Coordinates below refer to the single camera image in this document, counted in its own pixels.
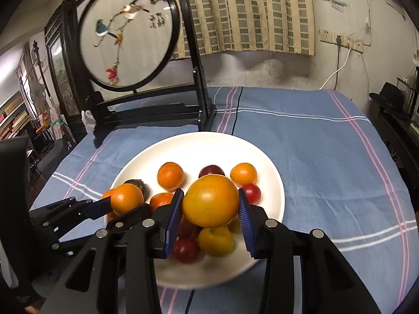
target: white plate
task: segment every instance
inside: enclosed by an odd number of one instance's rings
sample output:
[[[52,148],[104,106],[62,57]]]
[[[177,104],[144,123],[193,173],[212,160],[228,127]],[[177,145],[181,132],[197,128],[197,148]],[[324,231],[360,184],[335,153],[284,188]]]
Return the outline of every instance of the white plate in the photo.
[[[183,191],[198,179],[200,170],[207,165],[220,166],[226,176],[238,163],[248,162],[255,166],[256,184],[262,192],[259,203],[269,218],[282,221],[285,199],[281,177],[272,161],[253,144],[217,132],[185,133],[164,139],[135,156],[119,173],[112,184],[115,188],[126,180],[139,178],[150,190],[150,198],[167,192],[157,183],[157,172],[165,162],[178,163],[184,170],[186,181]],[[174,258],[154,260],[157,284],[161,287],[196,289],[226,282],[248,270],[255,260],[246,250],[242,235],[235,234],[235,249],[226,257],[206,255],[192,264],[182,264]]]

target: black stripe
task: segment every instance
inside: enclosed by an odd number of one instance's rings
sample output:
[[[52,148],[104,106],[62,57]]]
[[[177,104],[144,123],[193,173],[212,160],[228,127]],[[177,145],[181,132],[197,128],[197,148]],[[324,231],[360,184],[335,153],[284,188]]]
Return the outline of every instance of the black stripe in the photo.
[[[189,295],[189,300],[188,300],[188,304],[186,305],[185,314],[188,314],[189,313],[189,307],[191,306],[191,303],[192,303],[192,299],[194,297],[194,294],[195,294],[195,291],[193,290],[191,292],[191,294]]]
[[[242,93],[243,93],[243,86],[241,87],[241,91],[240,91],[240,94],[239,94],[238,99],[237,99],[236,118],[235,118],[235,120],[234,120],[233,130],[231,131],[231,134],[232,134],[232,135],[234,134],[234,128],[235,128],[235,124],[236,124],[236,122],[237,122],[237,117],[238,117],[238,106],[239,106],[239,104],[240,104],[240,97],[241,97],[241,94],[242,94]]]

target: blue bird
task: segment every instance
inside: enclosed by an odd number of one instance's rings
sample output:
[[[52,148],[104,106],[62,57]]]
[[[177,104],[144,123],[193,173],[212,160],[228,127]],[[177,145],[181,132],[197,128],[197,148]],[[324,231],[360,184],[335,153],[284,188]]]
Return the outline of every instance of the blue bird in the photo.
[[[97,36],[105,36],[107,34],[109,34],[110,36],[114,37],[115,39],[117,39],[118,37],[109,32],[109,27],[106,27],[103,23],[102,23],[103,19],[99,19],[98,21],[96,21],[96,35]]]

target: wall socket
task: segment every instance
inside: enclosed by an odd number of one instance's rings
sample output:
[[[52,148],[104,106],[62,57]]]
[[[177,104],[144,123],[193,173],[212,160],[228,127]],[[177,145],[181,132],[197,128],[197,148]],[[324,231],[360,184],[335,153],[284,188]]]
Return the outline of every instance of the wall socket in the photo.
[[[320,41],[337,45],[336,38],[341,36],[341,46],[351,48],[354,51],[364,53],[364,41],[353,37],[353,35],[342,35],[341,32],[333,32],[326,29],[319,30]]]

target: yellow curtain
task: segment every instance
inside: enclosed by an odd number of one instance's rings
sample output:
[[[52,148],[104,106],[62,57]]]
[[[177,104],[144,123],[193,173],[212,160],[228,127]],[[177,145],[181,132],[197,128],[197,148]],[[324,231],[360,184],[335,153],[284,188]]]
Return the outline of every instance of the yellow curtain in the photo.
[[[313,0],[189,1],[200,54],[264,50],[315,55]],[[173,59],[187,57],[182,27]]]

